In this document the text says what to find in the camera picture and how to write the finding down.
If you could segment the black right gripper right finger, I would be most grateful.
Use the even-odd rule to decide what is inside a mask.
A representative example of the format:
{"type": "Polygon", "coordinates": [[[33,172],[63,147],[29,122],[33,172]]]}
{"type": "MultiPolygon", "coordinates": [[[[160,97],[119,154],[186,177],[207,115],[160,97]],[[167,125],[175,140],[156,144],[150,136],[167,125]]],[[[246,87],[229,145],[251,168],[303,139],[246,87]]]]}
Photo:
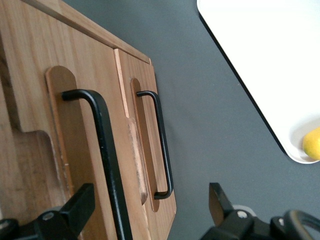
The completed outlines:
{"type": "Polygon", "coordinates": [[[260,220],[246,208],[235,207],[221,185],[209,184],[208,205],[214,226],[202,240],[284,240],[283,219],[273,217],[269,223],[260,220]]]}

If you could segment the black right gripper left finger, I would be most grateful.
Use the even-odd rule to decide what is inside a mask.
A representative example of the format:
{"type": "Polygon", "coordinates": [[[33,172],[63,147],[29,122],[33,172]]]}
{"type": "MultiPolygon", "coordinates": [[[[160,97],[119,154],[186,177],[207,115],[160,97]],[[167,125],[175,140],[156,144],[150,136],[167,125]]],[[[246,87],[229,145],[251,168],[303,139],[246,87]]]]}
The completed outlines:
{"type": "Polygon", "coordinates": [[[2,240],[77,240],[95,210],[95,190],[85,183],[59,209],[49,210],[20,225],[14,218],[0,221],[2,240]]]}

